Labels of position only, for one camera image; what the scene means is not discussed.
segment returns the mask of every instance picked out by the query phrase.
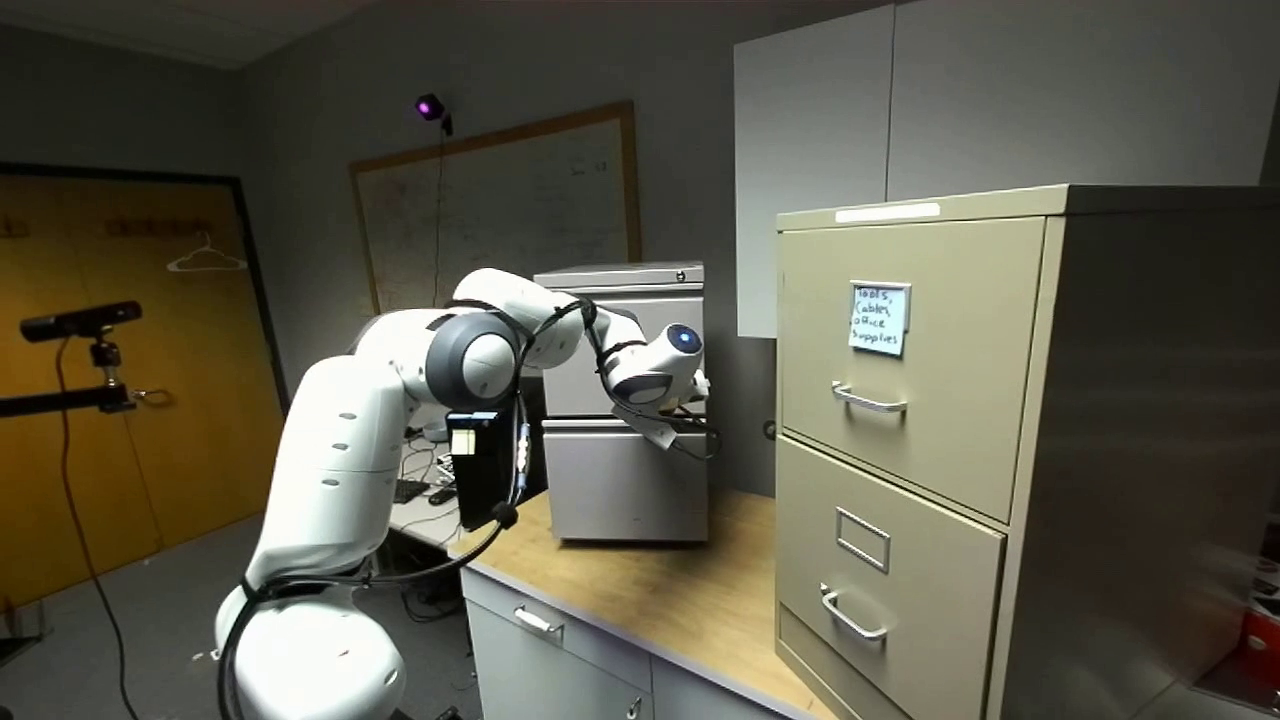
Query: beige filing cabinet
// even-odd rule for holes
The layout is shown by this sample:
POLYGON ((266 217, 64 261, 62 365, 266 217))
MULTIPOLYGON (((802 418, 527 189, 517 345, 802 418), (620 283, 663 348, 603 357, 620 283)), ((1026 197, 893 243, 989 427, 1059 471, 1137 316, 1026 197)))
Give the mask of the beige filing cabinet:
POLYGON ((1280 471, 1280 197, 779 217, 776 648, 847 717, 1111 720, 1236 645, 1280 471))

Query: floor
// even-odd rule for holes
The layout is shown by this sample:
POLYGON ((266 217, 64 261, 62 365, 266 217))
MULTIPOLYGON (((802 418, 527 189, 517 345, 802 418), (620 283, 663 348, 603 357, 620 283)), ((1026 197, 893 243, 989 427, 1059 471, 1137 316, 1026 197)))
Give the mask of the floor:
MULTIPOLYGON (((237 524, 106 577, 124 631, 128 699, 140 720, 218 720, 211 615, 252 545, 257 524, 237 524)), ((394 536, 385 561, 414 569, 425 554, 394 536)), ((402 713, 407 720, 481 720, 456 580, 363 591, 360 603, 402 645, 407 665, 402 713)), ((94 586, 49 597, 39 611, 24 611, 24 627, 36 639, 0 645, 0 720, 128 720, 114 625, 94 586)))

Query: gray wall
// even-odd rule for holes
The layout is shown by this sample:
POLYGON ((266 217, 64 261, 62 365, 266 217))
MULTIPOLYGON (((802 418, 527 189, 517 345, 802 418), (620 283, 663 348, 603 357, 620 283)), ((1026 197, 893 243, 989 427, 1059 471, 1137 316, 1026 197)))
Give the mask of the gray wall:
POLYGON ((347 164, 438 143, 414 116, 422 94, 451 105, 456 136, 634 102, 643 258, 709 266, 717 482, 771 491, 771 345, 733 326, 733 46, 847 8, 385 0, 247 70, 247 199, 289 379, 371 316, 347 164))
POLYGON ((0 30, 0 164, 240 172, 237 77, 0 30))

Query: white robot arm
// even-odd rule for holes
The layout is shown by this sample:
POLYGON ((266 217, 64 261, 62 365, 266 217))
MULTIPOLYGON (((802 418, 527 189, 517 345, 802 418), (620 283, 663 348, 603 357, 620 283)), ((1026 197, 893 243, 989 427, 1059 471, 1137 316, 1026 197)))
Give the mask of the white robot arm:
POLYGON ((520 378, 566 365, 579 341, 638 427, 662 427, 709 393, 692 327, 643 341, 634 316, 495 270, 466 276, 451 307, 377 316, 351 357, 309 369, 261 545, 218 611, 223 717, 240 717, 240 695, 257 717, 394 717, 402 651, 351 588, 369 586, 369 557, 389 536, 406 427, 422 411, 509 410, 520 378))

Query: ceiling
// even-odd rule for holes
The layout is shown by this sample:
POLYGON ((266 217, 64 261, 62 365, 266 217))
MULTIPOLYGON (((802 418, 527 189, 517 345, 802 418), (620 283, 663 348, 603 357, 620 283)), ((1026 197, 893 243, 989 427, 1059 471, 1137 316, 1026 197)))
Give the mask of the ceiling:
POLYGON ((246 70, 371 0, 0 0, 0 26, 246 70))

